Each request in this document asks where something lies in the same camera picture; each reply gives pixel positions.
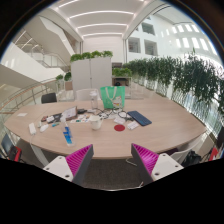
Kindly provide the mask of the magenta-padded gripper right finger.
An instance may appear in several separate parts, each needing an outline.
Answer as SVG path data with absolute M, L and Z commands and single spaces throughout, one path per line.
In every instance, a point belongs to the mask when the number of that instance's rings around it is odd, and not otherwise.
M 144 185 L 182 169 L 182 166 L 168 154 L 157 154 L 134 143 L 131 144 L 131 154 Z

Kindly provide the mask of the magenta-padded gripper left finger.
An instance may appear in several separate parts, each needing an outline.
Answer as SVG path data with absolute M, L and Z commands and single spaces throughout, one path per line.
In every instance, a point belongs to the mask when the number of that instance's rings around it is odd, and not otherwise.
M 66 157 L 56 157 L 44 170 L 81 186 L 93 155 L 93 145 L 90 144 Z

